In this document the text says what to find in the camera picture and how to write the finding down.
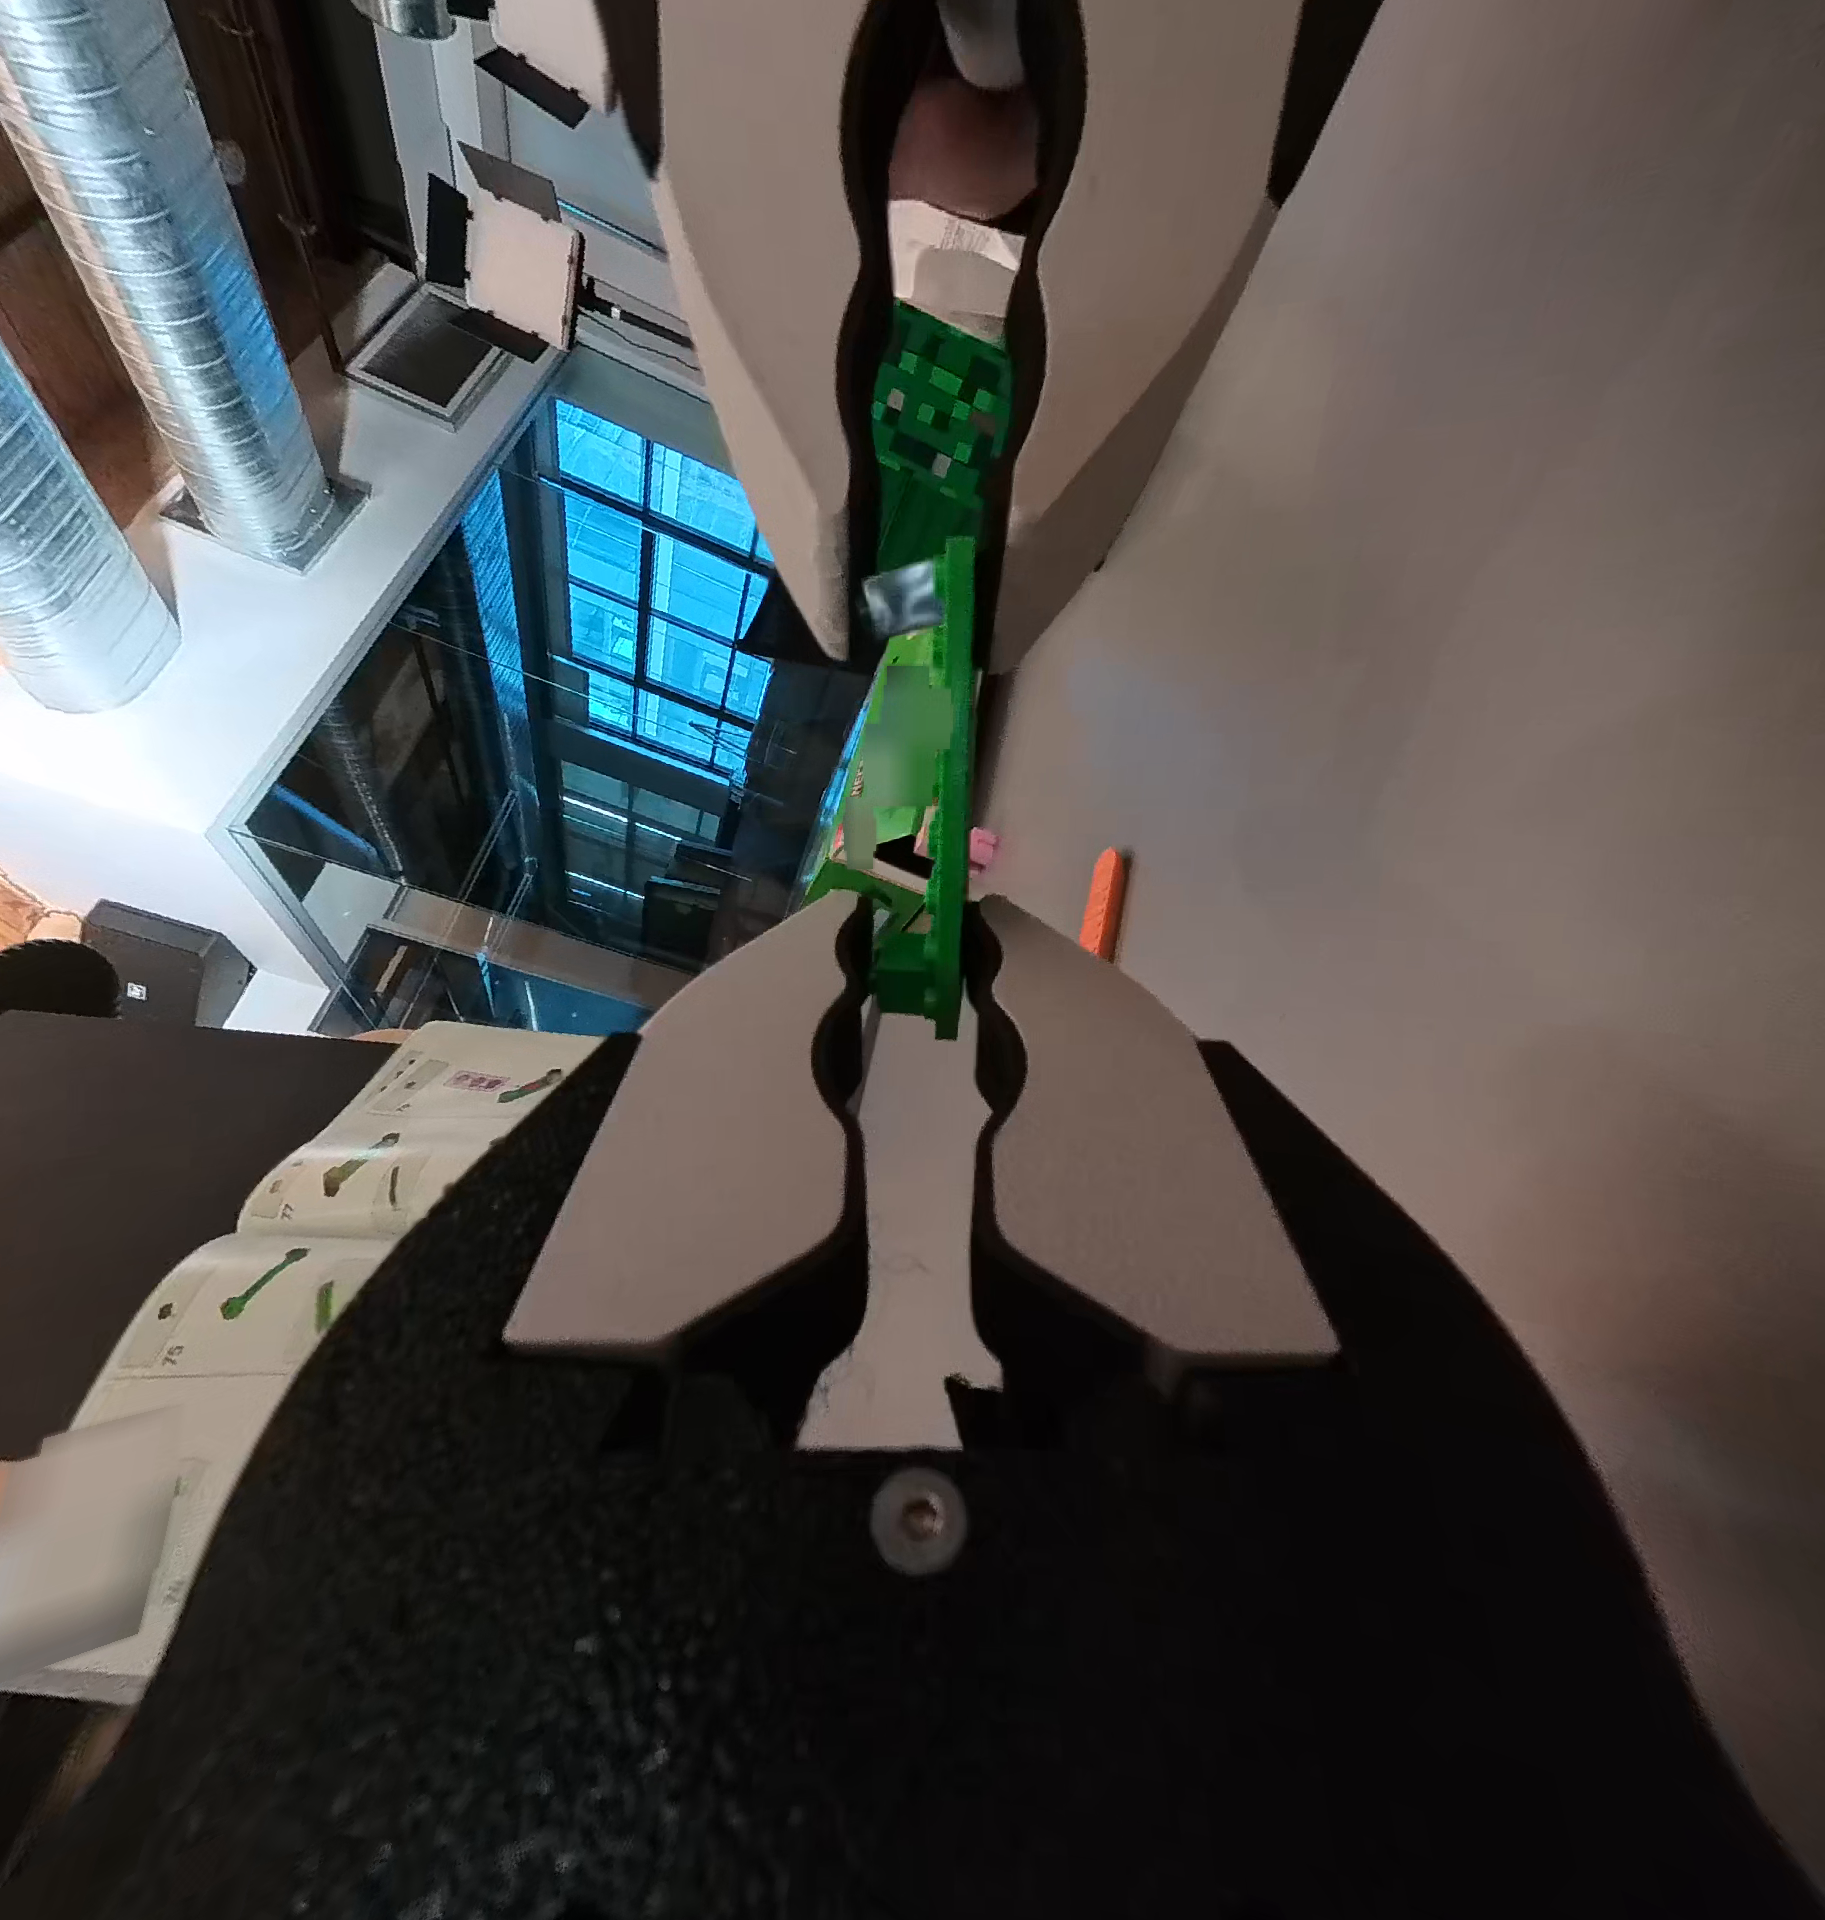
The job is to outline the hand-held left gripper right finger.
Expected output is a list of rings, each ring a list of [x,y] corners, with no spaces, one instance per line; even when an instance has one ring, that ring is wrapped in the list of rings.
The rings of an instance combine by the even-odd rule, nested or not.
[[[1068,1450],[1208,1419],[1340,1343],[1203,1045],[1117,965],[972,904],[972,1326],[991,1435]]]

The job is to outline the person's right hand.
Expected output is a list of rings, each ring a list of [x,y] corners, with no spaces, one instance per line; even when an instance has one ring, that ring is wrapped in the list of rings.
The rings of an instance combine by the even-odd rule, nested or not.
[[[1039,188],[1039,115],[1024,89],[923,76],[901,115],[887,196],[989,229],[1018,230]]]

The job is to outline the studio light on stand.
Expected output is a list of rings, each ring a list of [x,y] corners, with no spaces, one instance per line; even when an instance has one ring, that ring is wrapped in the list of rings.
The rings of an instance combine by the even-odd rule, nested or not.
[[[455,322],[532,365],[575,348],[585,236],[552,182],[505,157],[455,144],[468,185],[425,179],[421,277],[455,300]]]
[[[448,4],[483,27],[473,69],[552,122],[575,131],[617,105],[604,29],[593,2]]]

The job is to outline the white paper bags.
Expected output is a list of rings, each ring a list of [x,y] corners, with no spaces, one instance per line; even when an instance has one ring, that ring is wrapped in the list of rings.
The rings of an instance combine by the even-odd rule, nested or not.
[[[940,207],[887,207],[892,297],[983,343],[1004,336],[1023,239]]]

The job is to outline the white air vent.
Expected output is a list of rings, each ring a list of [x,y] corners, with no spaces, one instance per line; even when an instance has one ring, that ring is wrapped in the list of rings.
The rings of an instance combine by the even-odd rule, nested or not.
[[[511,367],[541,367],[552,348],[489,313],[469,311],[438,286],[409,281],[344,357],[356,390],[457,430]]]

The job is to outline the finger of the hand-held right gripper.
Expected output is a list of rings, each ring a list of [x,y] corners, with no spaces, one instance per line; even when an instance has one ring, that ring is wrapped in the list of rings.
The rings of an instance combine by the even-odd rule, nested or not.
[[[656,9],[652,199],[708,407],[781,586],[852,661],[843,335],[861,277],[844,97],[859,2]]]
[[[1066,182],[1029,251],[1043,378],[1013,463],[989,670],[1013,674],[1139,507],[1274,220],[1291,2],[1076,6]]]

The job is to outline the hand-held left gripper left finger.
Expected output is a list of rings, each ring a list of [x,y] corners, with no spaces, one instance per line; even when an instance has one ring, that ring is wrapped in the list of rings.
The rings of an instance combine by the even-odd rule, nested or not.
[[[790,1449],[869,1304],[852,1101],[872,912],[828,894],[645,1025],[502,1330],[509,1352],[720,1381]]]

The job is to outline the black board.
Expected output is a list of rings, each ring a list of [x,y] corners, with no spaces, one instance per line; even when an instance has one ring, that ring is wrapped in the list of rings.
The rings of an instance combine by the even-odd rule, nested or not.
[[[66,1429],[153,1285],[392,1046],[0,1017],[0,1460]]]

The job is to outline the green lego plate assembly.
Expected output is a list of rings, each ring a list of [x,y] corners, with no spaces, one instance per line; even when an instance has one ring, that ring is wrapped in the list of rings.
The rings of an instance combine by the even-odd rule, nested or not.
[[[970,877],[970,788],[974,743],[976,543],[955,536],[928,566],[938,624],[926,632],[925,664],[910,664],[909,692],[920,697],[906,744],[914,756],[914,800],[926,803],[925,906],[902,928],[876,939],[874,996],[880,1012],[919,1017],[938,1041],[959,1035],[964,998],[964,916]]]

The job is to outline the green lego creeper figure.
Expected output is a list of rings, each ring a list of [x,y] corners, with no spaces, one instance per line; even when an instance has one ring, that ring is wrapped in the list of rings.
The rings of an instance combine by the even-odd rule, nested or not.
[[[978,539],[1010,399],[1001,341],[981,341],[906,300],[894,305],[872,399],[879,573],[935,561],[951,539]]]

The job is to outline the small black box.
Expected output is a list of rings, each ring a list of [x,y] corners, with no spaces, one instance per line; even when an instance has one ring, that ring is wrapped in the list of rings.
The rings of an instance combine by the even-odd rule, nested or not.
[[[222,1029],[253,975],[222,933],[121,902],[84,916],[81,945],[115,972],[114,1017],[128,1022]]]

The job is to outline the silver ventilation duct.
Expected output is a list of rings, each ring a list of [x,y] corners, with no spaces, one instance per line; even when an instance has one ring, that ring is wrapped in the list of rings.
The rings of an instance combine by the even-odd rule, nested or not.
[[[0,121],[198,529],[309,571],[359,490],[320,458],[166,4],[0,2]],[[177,644],[0,336],[0,668],[40,709],[95,714]]]

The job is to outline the lego instruction booklet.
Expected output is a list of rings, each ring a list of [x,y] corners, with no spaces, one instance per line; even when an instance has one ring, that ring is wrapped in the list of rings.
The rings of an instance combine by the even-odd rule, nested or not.
[[[397,1239],[603,1037],[432,1020],[164,1272],[38,1457],[0,1468],[0,1693],[129,1706],[276,1407]]]

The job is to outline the black fuzzy microphone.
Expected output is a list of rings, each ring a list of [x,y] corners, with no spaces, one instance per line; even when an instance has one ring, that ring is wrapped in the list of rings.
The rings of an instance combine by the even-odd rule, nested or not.
[[[111,1019],[119,996],[114,966],[81,943],[38,939],[0,950],[0,1017]]]

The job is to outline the large paned window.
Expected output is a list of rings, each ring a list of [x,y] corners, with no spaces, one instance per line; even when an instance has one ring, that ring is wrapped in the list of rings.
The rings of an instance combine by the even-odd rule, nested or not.
[[[509,574],[515,663],[564,728],[732,782],[772,666],[749,651],[775,583],[722,469],[543,396],[475,496]]]

